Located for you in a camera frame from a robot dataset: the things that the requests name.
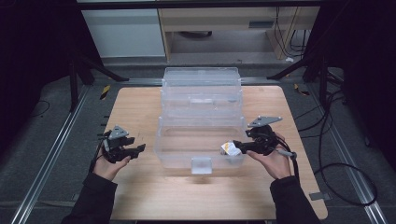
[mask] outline aluminum rail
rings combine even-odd
[[[46,184],[47,179],[50,176],[50,172],[52,171],[52,168],[55,165],[55,162],[57,161],[58,156],[62,151],[64,142],[66,141],[67,136],[70,134],[70,131],[76,121],[79,111],[85,102],[85,98],[89,89],[89,86],[83,86],[79,97],[79,103],[77,104],[76,109],[68,115],[66,121],[64,122],[64,126],[59,132],[55,142],[52,145],[52,148],[49,151],[49,155],[45,159],[43,165],[40,168],[40,171],[35,177],[35,181],[29,188],[29,191],[27,192],[22,203],[15,212],[14,217],[12,218],[12,224],[25,223],[30,213],[32,212],[33,207],[37,202],[38,196],[40,195],[41,190],[44,188],[44,185]]]

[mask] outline stacked plastic containers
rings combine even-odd
[[[166,68],[161,94],[154,151],[163,167],[211,174],[242,164],[245,155],[220,154],[228,141],[248,141],[237,68]]]

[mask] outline wooden table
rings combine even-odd
[[[146,144],[137,160],[123,168],[112,219],[129,220],[253,220],[276,219],[269,190],[273,178],[262,165],[246,157],[236,169],[214,170],[212,175],[192,175],[190,169],[164,169],[153,151],[160,88],[124,88],[117,97],[106,129],[119,124],[135,137],[133,146]],[[319,192],[285,95],[280,87],[243,87],[243,113],[247,121],[257,116],[281,116],[272,124],[297,152],[305,195]],[[327,216],[322,200],[311,202],[319,218]]]

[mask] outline black cable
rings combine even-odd
[[[341,86],[344,84],[344,80],[336,76],[332,72],[329,72],[329,74],[327,75],[327,81],[338,88],[341,88]]]
[[[275,40],[276,40],[277,44],[280,46],[280,49],[282,50],[283,54],[285,54],[288,57],[292,57],[292,58],[302,56],[302,54],[294,55],[294,54],[288,53],[287,48],[285,46],[285,41],[283,40],[282,32],[280,31],[278,18],[279,18],[279,7],[276,7],[276,21],[275,21],[275,25],[274,25],[274,36],[275,36]],[[277,30],[279,31],[279,35],[281,38],[281,43],[283,45],[283,48],[282,48],[282,45],[280,44],[279,40],[277,39],[276,27],[277,27]]]
[[[40,100],[40,101],[38,101],[38,102],[43,102],[43,103],[46,103],[46,104],[47,104],[47,108],[45,108],[45,109],[44,109],[44,111],[43,111],[43,112],[41,112],[41,113],[38,113],[38,114],[32,115],[32,116],[31,116],[31,118],[34,118],[34,117],[38,117],[38,116],[40,116],[40,115],[43,115],[44,113],[46,113],[46,112],[47,112],[47,110],[49,110],[49,109],[50,109],[50,102],[48,102],[48,101],[45,101],[45,100]]]
[[[91,160],[91,164],[90,164],[90,168],[88,169],[88,173],[92,173],[92,172],[93,172],[93,168],[95,168],[96,161],[97,161],[100,157],[103,156],[103,155],[100,155],[100,156],[98,157],[98,155],[99,155],[99,150],[102,148],[103,142],[104,142],[104,139],[100,140],[98,146],[96,147],[96,152],[95,152],[95,154],[94,154],[94,156],[93,156],[93,158],[92,158],[92,160]]]
[[[330,122],[330,125],[329,125],[329,127],[327,128],[327,130],[323,132],[323,134],[327,133],[331,128],[332,128],[332,121]],[[320,136],[320,134],[302,136],[302,137],[300,137],[300,138],[301,138],[301,139],[304,139],[304,138],[314,138],[314,137],[319,137],[319,136]]]
[[[334,93],[331,94],[331,96],[329,97],[329,98],[331,98],[331,101],[326,103],[325,108],[330,106],[330,104],[332,103],[332,98],[334,97],[334,95],[336,95],[336,94],[338,94],[338,93],[340,93],[340,92],[341,92],[341,91],[336,91],[336,92],[334,92]],[[309,130],[309,129],[312,129],[312,128],[316,127],[317,125],[319,125],[319,124],[325,119],[325,116],[326,116],[326,114],[324,114],[324,115],[323,115],[317,122],[315,122],[314,124],[312,124],[312,125],[310,125],[310,126],[308,126],[308,127],[306,127],[306,128],[299,129],[298,132],[300,133],[300,132],[307,131],[307,130]]]
[[[277,136],[276,139],[277,139],[277,142],[282,147],[284,147],[288,152],[291,152],[289,145],[282,138]],[[291,158],[291,162],[293,164],[294,176],[297,178],[297,181],[300,184],[300,172],[299,172],[299,169],[298,169],[297,160],[296,160],[295,157],[294,158],[290,157],[290,158]]]
[[[332,100],[332,102],[335,102],[335,101],[338,101],[338,100],[341,100],[341,99],[344,99],[344,97],[338,97],[338,98]],[[299,119],[299,118],[301,118],[302,116],[305,116],[305,115],[311,113],[312,111],[318,109],[319,107],[321,107],[321,105],[317,105],[317,106],[315,106],[314,108],[312,108],[312,109],[310,109],[310,110],[304,112],[303,114],[297,116],[297,117],[294,119],[294,121],[297,120],[297,119]]]
[[[321,160],[322,147],[321,147],[321,145],[322,145],[322,138],[323,138],[323,130],[324,130],[324,126],[326,125],[326,121],[327,121],[327,119],[329,117],[329,114],[330,114],[330,107],[331,107],[331,104],[332,104],[332,98],[333,97],[334,97],[334,94],[332,94],[329,97],[328,101],[327,101],[330,104],[329,104],[329,106],[326,107],[325,119],[324,119],[324,121],[322,123],[322,126],[320,128],[320,135],[319,135],[319,142],[318,142],[318,163],[319,163],[319,169],[317,171],[315,171],[314,174],[320,173],[324,183],[329,188],[329,190],[331,190],[332,193],[334,193],[336,196],[338,196],[341,200],[343,200],[343,201],[345,201],[347,203],[356,205],[356,206],[369,206],[369,205],[375,203],[375,201],[376,201],[376,199],[378,197],[377,188],[376,188],[375,183],[373,182],[373,180],[370,178],[370,176],[368,176],[366,173],[364,173],[361,169],[359,169],[359,168],[357,168],[357,167],[355,167],[353,165],[350,165],[350,164],[346,164],[346,163],[342,163],[342,162],[334,162],[334,163],[327,164],[325,166],[323,166],[323,164],[322,164],[322,160]],[[354,169],[354,170],[360,172],[366,178],[366,180],[368,180],[371,183],[371,185],[372,185],[372,190],[373,190],[373,195],[374,195],[373,199],[370,202],[368,202],[368,203],[360,203],[360,202],[357,203],[357,202],[353,202],[353,201],[347,199],[346,197],[342,196],[340,193],[335,191],[335,189],[327,181],[326,176],[325,176],[325,174],[323,172],[323,170],[325,170],[325,169],[327,169],[329,167],[332,167],[332,166],[346,166],[346,167],[349,167],[351,169]]]
[[[297,52],[304,52],[305,51],[305,47],[306,47],[306,44],[305,44],[305,33],[306,33],[306,30],[304,30],[303,44],[302,45],[293,45],[293,38],[295,36],[297,36],[298,30],[294,30],[293,31],[293,34],[291,35],[291,39],[290,39],[290,49],[292,49],[294,51],[297,51]]]

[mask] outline white cabinet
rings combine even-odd
[[[110,0],[78,1],[110,2]],[[82,14],[102,58],[165,56],[156,9],[83,10]]]
[[[168,59],[173,32],[248,29],[266,30],[276,57],[282,59],[282,48],[289,44],[293,31],[312,29],[318,9],[280,7],[276,13],[275,7],[165,8],[159,9],[159,15]]]

